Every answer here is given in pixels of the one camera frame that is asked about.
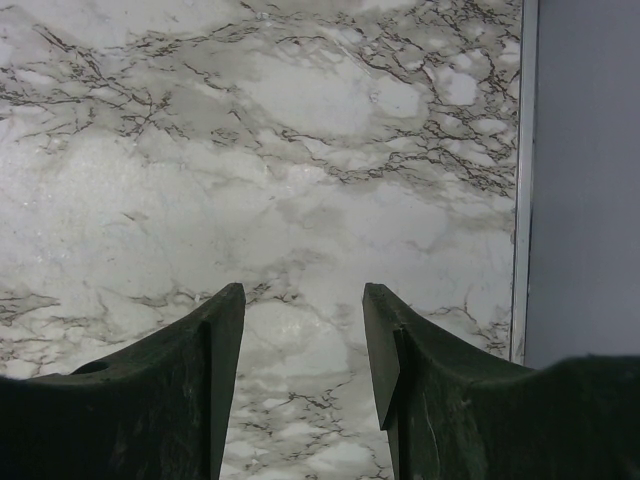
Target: gray panel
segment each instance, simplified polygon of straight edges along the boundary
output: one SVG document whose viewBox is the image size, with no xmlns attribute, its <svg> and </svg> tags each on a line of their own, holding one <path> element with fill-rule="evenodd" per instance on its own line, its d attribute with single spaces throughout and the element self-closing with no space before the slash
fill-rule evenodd
<svg viewBox="0 0 640 480">
<path fill-rule="evenodd" d="M 640 354 L 640 2 L 539 7 L 525 363 Z"/>
</svg>

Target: black plastic part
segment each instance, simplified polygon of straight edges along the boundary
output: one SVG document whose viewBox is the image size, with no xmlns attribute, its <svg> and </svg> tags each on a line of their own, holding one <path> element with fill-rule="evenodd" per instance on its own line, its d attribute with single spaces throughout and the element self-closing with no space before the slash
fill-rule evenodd
<svg viewBox="0 0 640 480">
<path fill-rule="evenodd" d="M 0 378 L 0 479 L 217 479 L 245 297 L 200 308 L 71 375 Z"/>
<path fill-rule="evenodd" d="M 640 357 L 533 371 L 365 288 L 378 418 L 396 480 L 640 479 Z"/>
</svg>

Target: marble surface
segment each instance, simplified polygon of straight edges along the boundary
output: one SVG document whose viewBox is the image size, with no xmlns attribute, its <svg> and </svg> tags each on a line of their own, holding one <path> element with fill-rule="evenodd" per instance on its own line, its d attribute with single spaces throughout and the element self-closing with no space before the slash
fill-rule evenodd
<svg viewBox="0 0 640 480">
<path fill-rule="evenodd" d="M 0 2 L 0 374 L 243 282 L 223 478 L 390 478 L 361 296 L 509 345 L 520 2 Z"/>
</svg>

